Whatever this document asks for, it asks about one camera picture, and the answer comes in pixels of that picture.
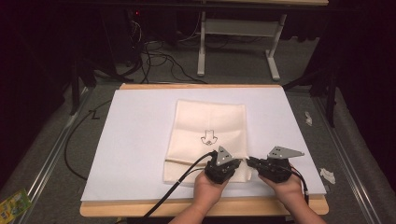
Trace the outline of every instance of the arrow symbol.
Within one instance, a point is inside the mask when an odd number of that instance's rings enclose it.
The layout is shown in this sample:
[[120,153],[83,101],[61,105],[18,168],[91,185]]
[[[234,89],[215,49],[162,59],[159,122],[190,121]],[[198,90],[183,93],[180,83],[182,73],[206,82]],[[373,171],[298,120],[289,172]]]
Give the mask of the arrow symbol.
[[215,136],[215,131],[213,130],[206,130],[205,131],[205,137],[201,137],[202,142],[205,145],[211,146],[218,141],[218,138]]

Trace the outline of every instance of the person's left hand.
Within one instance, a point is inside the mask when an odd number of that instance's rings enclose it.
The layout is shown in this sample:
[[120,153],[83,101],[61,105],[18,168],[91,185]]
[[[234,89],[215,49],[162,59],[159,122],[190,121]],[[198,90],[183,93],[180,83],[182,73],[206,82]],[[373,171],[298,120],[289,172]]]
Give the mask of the person's left hand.
[[207,213],[219,201],[227,184],[228,180],[221,185],[213,183],[202,171],[195,178],[193,206],[196,206],[201,212]]

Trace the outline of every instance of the folded cloth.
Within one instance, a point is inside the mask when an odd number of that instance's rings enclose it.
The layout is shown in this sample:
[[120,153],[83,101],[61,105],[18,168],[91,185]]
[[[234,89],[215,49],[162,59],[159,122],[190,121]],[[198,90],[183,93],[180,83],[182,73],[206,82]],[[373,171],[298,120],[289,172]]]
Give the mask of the folded cloth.
[[[163,181],[176,182],[207,152],[224,147],[235,159],[247,159],[247,122],[245,105],[226,105],[178,100],[174,126],[166,154]],[[197,168],[204,168],[210,157]],[[193,183],[199,172],[183,182]],[[247,182],[251,170],[242,161],[231,182]]]

